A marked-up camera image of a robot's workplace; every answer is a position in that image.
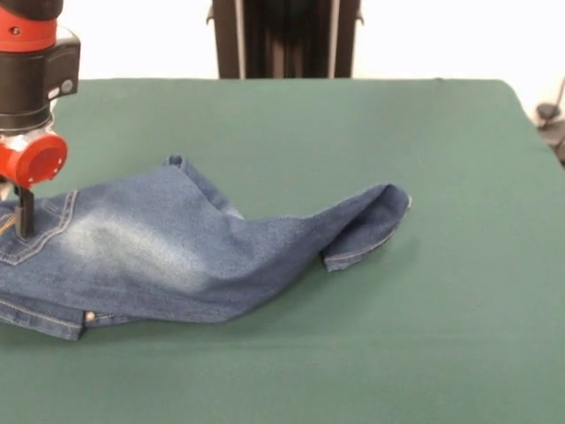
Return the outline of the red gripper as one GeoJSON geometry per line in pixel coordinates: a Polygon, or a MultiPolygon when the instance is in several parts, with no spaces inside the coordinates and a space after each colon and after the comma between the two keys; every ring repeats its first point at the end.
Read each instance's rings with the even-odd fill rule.
{"type": "Polygon", "coordinates": [[[66,157],[66,142],[53,132],[1,137],[1,175],[15,185],[18,235],[34,235],[34,194],[23,186],[53,179],[64,167],[66,157]]]}

